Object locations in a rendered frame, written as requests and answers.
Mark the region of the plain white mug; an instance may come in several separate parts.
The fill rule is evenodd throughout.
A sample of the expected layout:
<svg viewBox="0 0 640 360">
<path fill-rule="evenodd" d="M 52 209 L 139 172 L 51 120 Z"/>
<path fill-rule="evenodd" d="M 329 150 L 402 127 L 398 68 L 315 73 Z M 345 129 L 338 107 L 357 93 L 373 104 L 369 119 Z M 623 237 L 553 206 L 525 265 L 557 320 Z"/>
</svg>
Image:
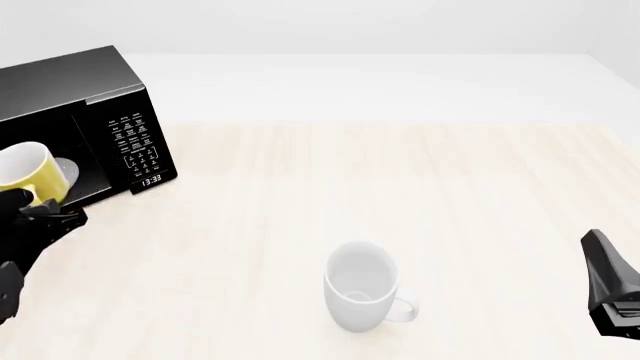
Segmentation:
<svg viewBox="0 0 640 360">
<path fill-rule="evenodd" d="M 383 321 L 408 323 L 420 312 L 415 293 L 399 287 L 394 260 L 371 242 L 335 248 L 326 263 L 323 290 L 332 319 L 349 332 L 368 332 Z"/>
</svg>

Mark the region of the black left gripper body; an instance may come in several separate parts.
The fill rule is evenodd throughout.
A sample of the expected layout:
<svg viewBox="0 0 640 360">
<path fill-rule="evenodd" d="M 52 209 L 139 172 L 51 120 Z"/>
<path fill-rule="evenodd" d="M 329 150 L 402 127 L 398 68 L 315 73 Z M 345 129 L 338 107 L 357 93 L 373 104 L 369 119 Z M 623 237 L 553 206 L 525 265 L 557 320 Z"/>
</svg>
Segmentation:
<svg viewBox="0 0 640 360">
<path fill-rule="evenodd" d="M 21 209 L 14 221 L 14 235 L 22 242 L 50 245 L 88 221 L 83 209 L 52 213 L 44 208 Z"/>
</svg>

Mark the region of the black microwave oven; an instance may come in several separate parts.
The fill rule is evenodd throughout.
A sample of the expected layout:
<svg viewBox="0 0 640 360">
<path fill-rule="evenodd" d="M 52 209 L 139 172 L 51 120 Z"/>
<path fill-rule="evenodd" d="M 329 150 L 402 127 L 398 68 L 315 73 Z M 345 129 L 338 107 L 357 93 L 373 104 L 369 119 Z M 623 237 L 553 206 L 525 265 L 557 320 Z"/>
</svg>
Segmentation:
<svg viewBox="0 0 640 360">
<path fill-rule="evenodd" d="M 25 141 L 78 166 L 65 211 L 178 176 L 146 86 L 114 46 L 0 68 L 0 150 Z"/>
</svg>

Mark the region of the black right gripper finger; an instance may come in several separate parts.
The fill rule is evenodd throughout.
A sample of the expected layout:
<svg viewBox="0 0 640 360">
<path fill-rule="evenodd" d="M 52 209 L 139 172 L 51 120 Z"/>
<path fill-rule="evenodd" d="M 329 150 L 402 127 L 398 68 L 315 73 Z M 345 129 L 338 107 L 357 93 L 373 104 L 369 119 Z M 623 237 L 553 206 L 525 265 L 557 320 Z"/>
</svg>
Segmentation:
<svg viewBox="0 0 640 360">
<path fill-rule="evenodd" d="M 589 280 L 589 305 L 640 303 L 640 272 L 619 254 L 601 230 L 589 230 L 581 245 Z"/>
</svg>

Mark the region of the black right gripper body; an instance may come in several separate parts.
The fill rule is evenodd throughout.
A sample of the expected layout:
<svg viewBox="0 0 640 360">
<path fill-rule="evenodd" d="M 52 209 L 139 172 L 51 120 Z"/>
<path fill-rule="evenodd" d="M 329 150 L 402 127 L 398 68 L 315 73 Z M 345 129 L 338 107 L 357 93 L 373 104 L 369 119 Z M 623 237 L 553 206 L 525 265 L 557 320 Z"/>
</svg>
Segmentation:
<svg viewBox="0 0 640 360">
<path fill-rule="evenodd" d="M 590 294 L 588 310 L 601 336 L 640 339 L 640 291 L 607 301 Z"/>
</svg>

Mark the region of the yellow and white mug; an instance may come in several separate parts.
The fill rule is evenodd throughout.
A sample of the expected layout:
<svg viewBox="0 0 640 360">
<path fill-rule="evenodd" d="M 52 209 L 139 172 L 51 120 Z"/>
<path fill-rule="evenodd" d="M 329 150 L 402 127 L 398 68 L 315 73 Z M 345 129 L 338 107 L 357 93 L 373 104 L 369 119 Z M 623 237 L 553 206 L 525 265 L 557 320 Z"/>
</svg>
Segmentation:
<svg viewBox="0 0 640 360">
<path fill-rule="evenodd" d="M 0 150 L 0 191 L 14 188 L 30 191 L 36 206 L 62 203 L 71 186 L 47 146 L 29 141 Z"/>
</svg>

